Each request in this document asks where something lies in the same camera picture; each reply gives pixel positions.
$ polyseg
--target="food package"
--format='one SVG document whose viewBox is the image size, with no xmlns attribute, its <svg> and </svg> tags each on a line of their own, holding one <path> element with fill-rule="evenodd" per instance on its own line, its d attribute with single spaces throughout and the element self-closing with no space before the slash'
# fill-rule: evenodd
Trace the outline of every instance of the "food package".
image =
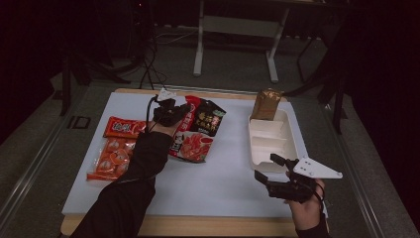
<svg viewBox="0 0 420 238">
<path fill-rule="evenodd" d="M 226 111 L 210 100 L 185 96 L 191 110 L 174 133 L 169 154 L 193 163 L 203 163 Z"/>
<path fill-rule="evenodd" d="M 104 132 L 105 143 L 86 178 L 115 180 L 122 175 L 133 156 L 137 137 L 145 128 L 145 121 L 110 117 Z"/>
<path fill-rule="evenodd" d="M 282 93 L 272 88 L 261 90 L 257 94 L 251 119 L 272 121 L 277 111 Z"/>
</svg>

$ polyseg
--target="black sleeve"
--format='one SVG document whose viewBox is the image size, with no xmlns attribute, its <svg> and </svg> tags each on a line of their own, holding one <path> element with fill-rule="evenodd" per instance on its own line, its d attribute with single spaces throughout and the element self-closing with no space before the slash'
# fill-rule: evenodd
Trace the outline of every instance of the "black sleeve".
<svg viewBox="0 0 420 238">
<path fill-rule="evenodd" d="M 308 230 L 297 230 L 297 236 L 299 238 L 330 238 L 328 234 L 327 222 L 325 221 L 325 214 L 321 215 L 319 224 Z"/>
<path fill-rule="evenodd" d="M 171 143 L 163 133 L 141 134 L 128 170 L 101 191 L 70 237 L 137 237 Z"/>
</svg>

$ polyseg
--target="chip bag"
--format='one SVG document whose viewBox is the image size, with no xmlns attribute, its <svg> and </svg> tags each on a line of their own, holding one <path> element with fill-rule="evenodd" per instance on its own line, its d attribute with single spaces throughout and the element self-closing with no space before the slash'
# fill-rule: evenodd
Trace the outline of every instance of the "chip bag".
<svg viewBox="0 0 420 238">
<path fill-rule="evenodd" d="M 203 163 L 219 130 L 226 111 L 210 100 L 185 96 L 191 110 L 174 133 L 169 154 L 180 159 Z"/>
<path fill-rule="evenodd" d="M 110 117 L 104 131 L 104 137 L 136 139 L 146 128 L 146 121 Z"/>
</svg>

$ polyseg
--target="wooden table edge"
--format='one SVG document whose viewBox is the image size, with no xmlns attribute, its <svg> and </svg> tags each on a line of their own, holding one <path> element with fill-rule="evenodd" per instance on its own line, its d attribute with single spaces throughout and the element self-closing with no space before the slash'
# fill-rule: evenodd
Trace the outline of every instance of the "wooden table edge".
<svg viewBox="0 0 420 238">
<path fill-rule="evenodd" d="M 65 215 L 60 230 L 69 236 L 84 215 Z M 139 236 L 296 237 L 291 218 L 146 215 Z"/>
<path fill-rule="evenodd" d="M 205 92 L 205 91 L 189 91 L 189 90 L 171 90 L 176 92 L 178 96 L 193 95 L 198 97 L 213 97 L 213 98 L 227 98 L 227 99 L 242 99 L 242 100 L 256 100 L 255 94 L 242 94 L 231 92 Z M 115 92 L 119 93 L 143 93 L 143 94 L 158 94 L 158 90 L 148 89 L 134 89 L 134 88 L 117 88 Z M 287 101 L 285 97 L 281 97 L 281 101 Z"/>
</svg>

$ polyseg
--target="human arm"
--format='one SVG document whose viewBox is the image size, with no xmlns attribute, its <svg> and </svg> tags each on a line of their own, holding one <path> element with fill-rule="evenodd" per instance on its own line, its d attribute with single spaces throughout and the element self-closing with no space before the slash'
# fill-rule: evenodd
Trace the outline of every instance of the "human arm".
<svg viewBox="0 0 420 238">
<path fill-rule="evenodd" d="M 101 191 L 70 237 L 137 237 L 177 125 L 156 124 L 139 135 L 128 170 Z"/>
<path fill-rule="evenodd" d="M 316 192 L 320 197 L 323 197 L 325 184 L 320 179 L 315 179 L 315 181 L 318 183 Z M 303 203 L 291 200 L 287 201 L 299 238 L 330 237 L 325 214 L 321 210 L 322 205 L 320 202 L 315 194 Z"/>
</svg>

